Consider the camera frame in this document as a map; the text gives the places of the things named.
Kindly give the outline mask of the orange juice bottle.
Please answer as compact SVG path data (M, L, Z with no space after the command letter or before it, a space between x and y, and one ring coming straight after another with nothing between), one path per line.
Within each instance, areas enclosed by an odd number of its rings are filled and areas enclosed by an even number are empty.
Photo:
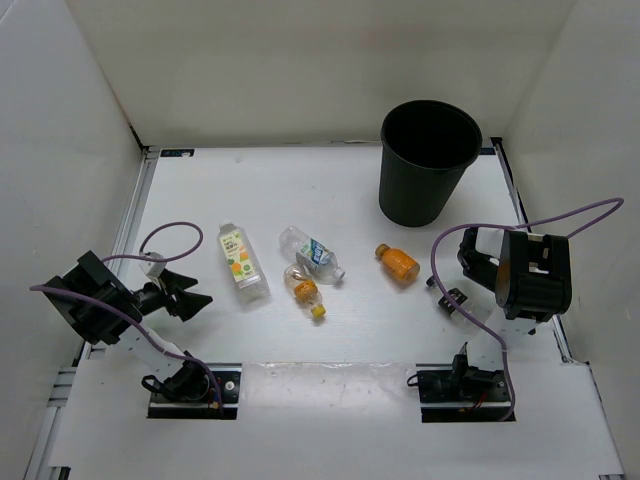
M419 275L419 263L403 250L382 243L376 248L375 256L386 272L400 284L411 284Z

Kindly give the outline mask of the small clear bottle yellow cap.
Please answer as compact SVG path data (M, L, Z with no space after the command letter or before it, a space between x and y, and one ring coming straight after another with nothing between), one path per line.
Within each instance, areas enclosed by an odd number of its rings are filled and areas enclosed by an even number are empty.
M318 286L303 265L289 265L283 273L284 284L297 305L314 321L321 321L326 315L323 297Z

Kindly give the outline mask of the clear bottle with blue label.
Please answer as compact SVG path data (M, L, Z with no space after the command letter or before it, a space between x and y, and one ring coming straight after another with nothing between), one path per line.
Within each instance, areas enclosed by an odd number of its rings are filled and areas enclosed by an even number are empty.
M288 260L304 266L321 283L336 284L343 281L345 271L335 253L299 228L287 227L279 236L279 246Z

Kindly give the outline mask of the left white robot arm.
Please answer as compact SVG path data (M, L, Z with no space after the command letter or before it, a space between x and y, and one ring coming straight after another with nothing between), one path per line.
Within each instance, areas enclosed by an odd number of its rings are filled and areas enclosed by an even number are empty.
M151 253L144 263L149 281L136 291L92 251L64 275L31 289L43 293L85 342L118 346L142 361L149 374L141 384L150 393L170 402L209 401L219 407L220 385L212 370L143 324L159 310L186 322L213 298L190 292L197 280L168 270L162 256Z

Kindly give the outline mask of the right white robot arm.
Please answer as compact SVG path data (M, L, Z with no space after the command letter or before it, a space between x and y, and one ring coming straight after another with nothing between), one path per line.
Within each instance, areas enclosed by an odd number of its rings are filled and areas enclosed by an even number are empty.
M457 259L463 275L494 295L485 320L461 290L443 293L439 307L485 332L454 356L451 373L439 389L470 400L495 387L508 388L503 354L538 325L568 310L572 300L569 239L526 231L470 227L464 231Z

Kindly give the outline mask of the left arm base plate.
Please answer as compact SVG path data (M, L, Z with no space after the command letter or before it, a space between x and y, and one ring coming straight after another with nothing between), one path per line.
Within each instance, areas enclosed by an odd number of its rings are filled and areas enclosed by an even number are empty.
M241 391L242 366L240 364L210 364L210 370L220 387L216 393L207 376L184 393L164 396L165 386L152 375L145 376L141 384L150 393L147 417L171 420L235 420Z

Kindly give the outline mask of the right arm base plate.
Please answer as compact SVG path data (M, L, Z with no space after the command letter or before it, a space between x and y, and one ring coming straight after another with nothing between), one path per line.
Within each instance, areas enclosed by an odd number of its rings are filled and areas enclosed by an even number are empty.
M466 368L462 374L449 367L422 368L406 384L418 392L423 423L515 422L506 414L511 394L502 371Z

